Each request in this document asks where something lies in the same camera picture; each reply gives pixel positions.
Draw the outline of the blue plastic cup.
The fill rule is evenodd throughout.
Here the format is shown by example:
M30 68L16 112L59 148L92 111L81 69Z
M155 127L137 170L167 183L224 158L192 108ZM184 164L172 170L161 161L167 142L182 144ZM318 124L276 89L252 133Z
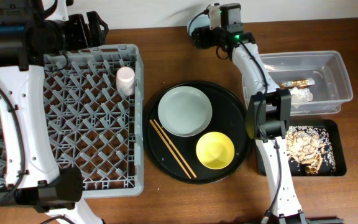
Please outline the blue plastic cup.
M196 28L205 27L205 26L209 27L209 24L210 24L210 21L209 21L209 16L207 14L202 14L202 15L198 16L197 18L194 19L193 22L191 22L191 20L189 20L187 23L188 35L191 37L191 33Z

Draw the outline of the pink plastic cup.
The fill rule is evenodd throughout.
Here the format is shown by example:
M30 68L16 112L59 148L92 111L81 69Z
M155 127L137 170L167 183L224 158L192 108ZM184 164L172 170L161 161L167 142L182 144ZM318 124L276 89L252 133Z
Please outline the pink plastic cup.
M135 71L131 67L121 67L116 73L116 88L122 89L126 96L135 92Z

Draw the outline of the grey round plate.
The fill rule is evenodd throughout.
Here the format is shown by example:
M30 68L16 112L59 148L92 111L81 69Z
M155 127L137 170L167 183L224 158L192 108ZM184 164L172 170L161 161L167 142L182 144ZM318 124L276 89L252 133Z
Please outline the grey round plate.
M190 137L209 125L213 107L207 95L191 86L168 90L158 103L158 119L171 134Z

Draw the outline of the gold foil snack wrapper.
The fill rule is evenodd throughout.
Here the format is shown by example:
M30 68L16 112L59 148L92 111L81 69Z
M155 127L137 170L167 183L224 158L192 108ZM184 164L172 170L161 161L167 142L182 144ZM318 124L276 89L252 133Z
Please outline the gold foil snack wrapper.
M308 88L309 86L313 86L315 81L312 78L302 79L302 80L293 80L293 81L285 81L279 83L279 87L281 89L292 89L292 88Z

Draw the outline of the silver white wrapper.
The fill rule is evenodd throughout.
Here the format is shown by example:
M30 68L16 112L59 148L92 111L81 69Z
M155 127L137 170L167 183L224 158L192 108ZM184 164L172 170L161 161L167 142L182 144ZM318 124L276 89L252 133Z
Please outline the silver white wrapper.
M291 105L295 108L299 108L301 105L313 100L313 94L309 88L297 88L290 89L291 93Z

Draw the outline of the yellow bowl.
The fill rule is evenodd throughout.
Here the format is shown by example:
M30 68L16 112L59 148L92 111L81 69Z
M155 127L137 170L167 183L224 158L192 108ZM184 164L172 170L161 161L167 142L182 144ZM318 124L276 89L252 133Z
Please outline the yellow bowl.
M235 147L232 140L220 132L202 135L196 143L196 156L205 167L219 170L227 167L233 160Z

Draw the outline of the food scraps pile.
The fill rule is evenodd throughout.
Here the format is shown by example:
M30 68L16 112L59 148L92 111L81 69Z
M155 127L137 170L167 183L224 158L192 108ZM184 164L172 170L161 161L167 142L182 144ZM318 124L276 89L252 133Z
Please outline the food scraps pile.
M333 144L326 128L290 126L286 139L293 175L327 176L337 171Z

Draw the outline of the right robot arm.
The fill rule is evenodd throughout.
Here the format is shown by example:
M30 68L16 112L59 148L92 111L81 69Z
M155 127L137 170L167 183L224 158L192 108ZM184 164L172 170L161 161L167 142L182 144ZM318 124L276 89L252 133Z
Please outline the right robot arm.
M287 159L289 90L280 88L264 67L254 36L244 30L239 3L209 4L194 18L200 17L207 17L209 24L196 26L189 22L187 26L194 45L198 49L217 46L226 52L249 92L246 131L262 157L271 197L261 222L306 223Z

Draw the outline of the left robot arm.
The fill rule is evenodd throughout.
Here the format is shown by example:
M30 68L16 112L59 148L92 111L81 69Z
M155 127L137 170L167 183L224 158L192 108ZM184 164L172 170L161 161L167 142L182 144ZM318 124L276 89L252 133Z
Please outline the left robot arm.
M61 223L101 223L83 194L81 171L59 168L44 110L47 54L105 43L97 12L69 15L71 1L0 2L0 119L6 145L6 190L0 207L31 207Z

